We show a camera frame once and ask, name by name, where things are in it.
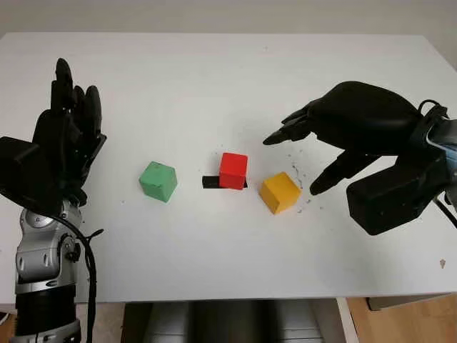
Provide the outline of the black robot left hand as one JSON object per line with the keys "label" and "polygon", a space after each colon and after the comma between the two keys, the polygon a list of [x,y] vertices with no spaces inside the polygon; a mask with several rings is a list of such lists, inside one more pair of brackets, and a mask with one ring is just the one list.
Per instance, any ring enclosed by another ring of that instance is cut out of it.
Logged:
{"label": "black robot left hand", "polygon": [[101,100],[96,86],[73,85],[67,61],[59,58],[51,83],[51,106],[39,116],[32,142],[46,155],[57,188],[65,199],[82,207],[82,189],[106,135],[101,133]]}

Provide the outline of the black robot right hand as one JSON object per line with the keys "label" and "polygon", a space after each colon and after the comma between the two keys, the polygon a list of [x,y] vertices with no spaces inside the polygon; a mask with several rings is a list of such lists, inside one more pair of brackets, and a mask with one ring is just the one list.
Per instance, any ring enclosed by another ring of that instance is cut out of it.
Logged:
{"label": "black robot right hand", "polygon": [[350,179],[381,156],[397,156],[422,119],[420,111],[397,93],[359,81],[344,81],[287,116],[263,144],[300,141],[315,134],[342,149],[311,184],[317,195]]}

